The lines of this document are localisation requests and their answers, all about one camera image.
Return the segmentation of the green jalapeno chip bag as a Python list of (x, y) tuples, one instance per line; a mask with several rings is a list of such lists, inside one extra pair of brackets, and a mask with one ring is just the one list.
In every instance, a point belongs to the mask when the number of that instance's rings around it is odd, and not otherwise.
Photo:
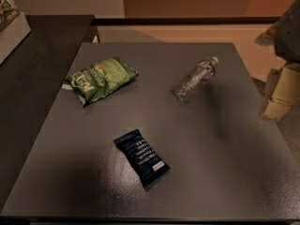
[(67, 76), (62, 88), (74, 91), (82, 105), (86, 106), (106, 98), (138, 75), (119, 57), (110, 57)]

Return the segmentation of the patterned snack bag in box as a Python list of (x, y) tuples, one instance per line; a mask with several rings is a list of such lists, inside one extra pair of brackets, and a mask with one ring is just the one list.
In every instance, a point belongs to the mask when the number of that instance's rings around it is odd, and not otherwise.
[(19, 16), (15, 0), (0, 0), (0, 31), (9, 26)]

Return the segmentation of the clear plastic water bottle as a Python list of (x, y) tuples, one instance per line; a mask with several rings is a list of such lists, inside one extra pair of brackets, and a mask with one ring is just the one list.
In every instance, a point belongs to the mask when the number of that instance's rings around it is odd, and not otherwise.
[(192, 101), (209, 84), (216, 74), (218, 59), (209, 57), (200, 61), (174, 87), (174, 95), (181, 101)]

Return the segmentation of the dark blue snack bar wrapper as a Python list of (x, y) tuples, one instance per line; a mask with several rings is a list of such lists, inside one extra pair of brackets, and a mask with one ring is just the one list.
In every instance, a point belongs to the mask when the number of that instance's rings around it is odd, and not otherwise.
[(114, 143), (124, 153), (144, 187), (149, 186), (170, 169), (138, 129), (115, 139)]

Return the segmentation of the cardboard boxes at right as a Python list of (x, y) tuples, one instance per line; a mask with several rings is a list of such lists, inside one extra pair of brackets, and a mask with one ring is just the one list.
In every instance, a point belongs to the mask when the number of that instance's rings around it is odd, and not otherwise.
[(261, 115), (280, 120), (300, 99), (300, 64), (287, 62), (281, 69), (272, 68), (264, 88)]

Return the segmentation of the white box at left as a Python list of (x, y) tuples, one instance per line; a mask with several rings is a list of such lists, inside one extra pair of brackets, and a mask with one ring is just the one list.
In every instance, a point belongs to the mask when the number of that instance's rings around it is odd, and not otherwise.
[(2, 64), (17, 46), (31, 32), (30, 25), (23, 12), (0, 33), (0, 64)]

